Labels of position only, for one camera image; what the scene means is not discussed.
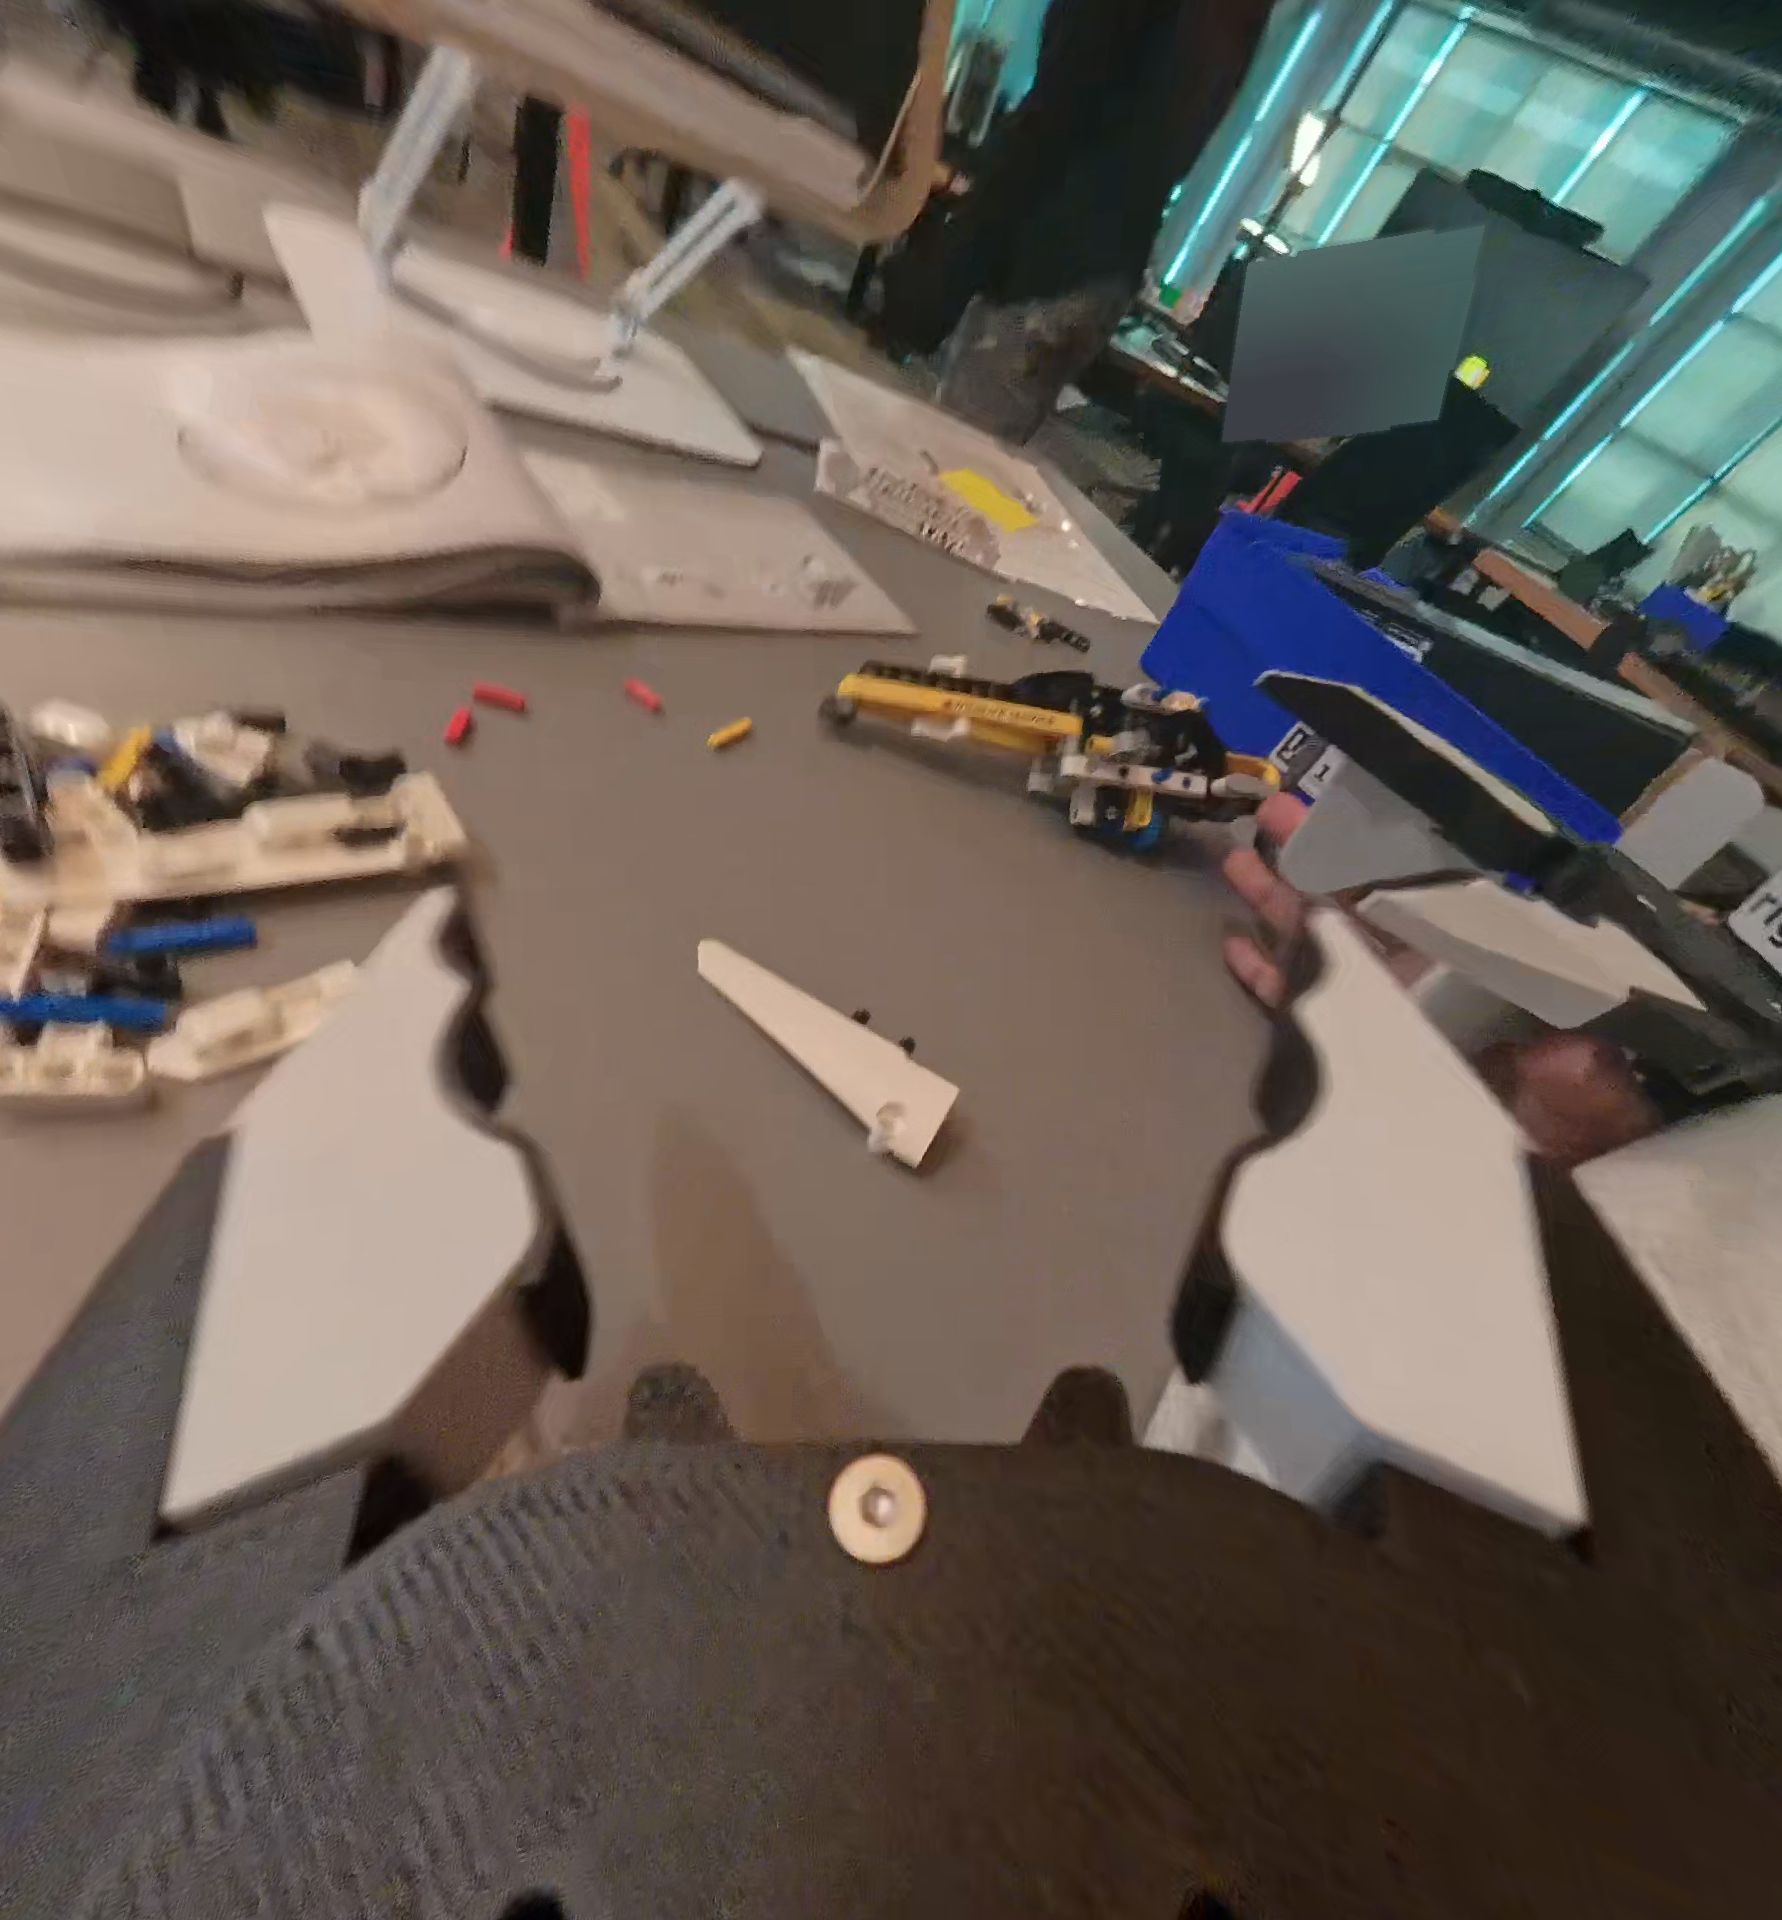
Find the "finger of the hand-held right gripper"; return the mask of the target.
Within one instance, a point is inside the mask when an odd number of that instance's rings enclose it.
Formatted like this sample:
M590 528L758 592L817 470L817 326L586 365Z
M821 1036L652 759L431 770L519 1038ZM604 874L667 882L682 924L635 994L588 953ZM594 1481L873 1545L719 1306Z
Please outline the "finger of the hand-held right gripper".
M1611 923L1576 923L1500 882L1371 888L1358 913L1552 1027L1581 1028L1633 998L1672 1011L1704 1011L1696 988L1636 934Z
M1539 878L1569 832L1478 757L1384 696L1297 671L1258 687L1342 757L1286 845L1286 875L1315 895L1416 875Z

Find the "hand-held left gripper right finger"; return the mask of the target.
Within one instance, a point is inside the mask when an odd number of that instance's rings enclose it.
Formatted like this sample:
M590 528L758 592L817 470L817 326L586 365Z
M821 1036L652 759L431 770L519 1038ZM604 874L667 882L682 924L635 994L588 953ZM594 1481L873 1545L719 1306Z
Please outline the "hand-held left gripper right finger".
M1546 1537L1589 1523L1513 1118L1336 907L1306 923L1173 1309L1150 1443L1323 1511L1381 1469Z

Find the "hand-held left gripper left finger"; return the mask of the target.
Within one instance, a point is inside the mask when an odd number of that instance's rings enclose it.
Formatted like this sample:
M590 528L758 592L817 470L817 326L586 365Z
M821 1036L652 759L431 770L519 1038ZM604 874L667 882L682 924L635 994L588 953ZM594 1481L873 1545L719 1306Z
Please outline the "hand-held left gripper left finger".
M506 1115L493 978L454 884L408 901L324 1027L237 1108L159 1520L199 1529L357 1471L479 1482L590 1354L590 1286Z

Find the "white lego wing panel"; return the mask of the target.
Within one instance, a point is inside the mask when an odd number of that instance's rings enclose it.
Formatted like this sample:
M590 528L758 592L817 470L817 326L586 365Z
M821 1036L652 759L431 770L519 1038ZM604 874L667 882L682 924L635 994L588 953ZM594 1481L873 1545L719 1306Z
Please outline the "white lego wing panel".
M925 1164L957 1105L956 1082L722 940L701 940L695 959L714 994L857 1118L873 1156Z

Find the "pile of lego pieces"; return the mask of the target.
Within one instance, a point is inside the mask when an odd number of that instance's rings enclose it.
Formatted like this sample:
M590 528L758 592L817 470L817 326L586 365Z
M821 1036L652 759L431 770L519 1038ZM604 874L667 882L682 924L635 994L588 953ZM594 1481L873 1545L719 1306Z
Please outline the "pile of lego pieces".
M120 728L0 702L0 1108L95 1112L273 1063L357 966L202 994L198 962L260 943L253 900L445 875L468 848L434 774L296 741L280 709Z

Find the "yellow lego plane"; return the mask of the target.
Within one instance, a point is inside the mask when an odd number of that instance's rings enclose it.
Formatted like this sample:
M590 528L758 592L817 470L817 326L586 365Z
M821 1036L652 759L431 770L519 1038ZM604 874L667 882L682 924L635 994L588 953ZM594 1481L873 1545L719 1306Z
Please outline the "yellow lego plane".
M1153 853L1173 827L1232 825L1281 791L1267 754L1223 744L1203 702L1155 681L1129 687L1086 671L992 681L957 671L865 663L821 700L829 728L902 731L944 749L1009 754L1034 797L1079 835Z

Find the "blue storage bin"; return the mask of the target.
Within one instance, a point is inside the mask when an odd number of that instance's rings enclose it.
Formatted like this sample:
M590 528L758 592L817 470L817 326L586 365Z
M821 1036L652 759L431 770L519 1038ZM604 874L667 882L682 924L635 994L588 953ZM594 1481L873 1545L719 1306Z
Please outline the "blue storage bin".
M1349 567L1339 541L1245 511L1219 518L1140 663L1248 754L1291 754L1297 728L1336 749L1361 733L1320 696L1294 691L1286 705L1280 681L1361 687L1589 845L1611 845L1696 744L1691 723L1627 684L1433 611Z

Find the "white paper sheet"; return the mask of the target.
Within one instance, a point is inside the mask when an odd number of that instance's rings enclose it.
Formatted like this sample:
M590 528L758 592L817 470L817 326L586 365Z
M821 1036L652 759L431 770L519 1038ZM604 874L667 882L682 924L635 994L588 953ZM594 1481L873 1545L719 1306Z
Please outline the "white paper sheet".
M787 360L829 420L824 436L842 438L860 459L908 476L978 467L1006 492L1031 495L1038 527L1002 534L1002 564L992 577L1051 589L1072 605L1118 618L1155 618L1140 592L1124 582L1119 569L1076 524L1048 470L1024 451L810 350L791 346Z

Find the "open instruction booklet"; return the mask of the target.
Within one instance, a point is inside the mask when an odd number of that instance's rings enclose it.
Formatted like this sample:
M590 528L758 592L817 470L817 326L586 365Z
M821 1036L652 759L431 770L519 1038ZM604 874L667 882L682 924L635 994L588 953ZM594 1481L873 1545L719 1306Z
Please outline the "open instruction booklet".
M0 600L911 635L807 505L520 449L415 340L0 326Z

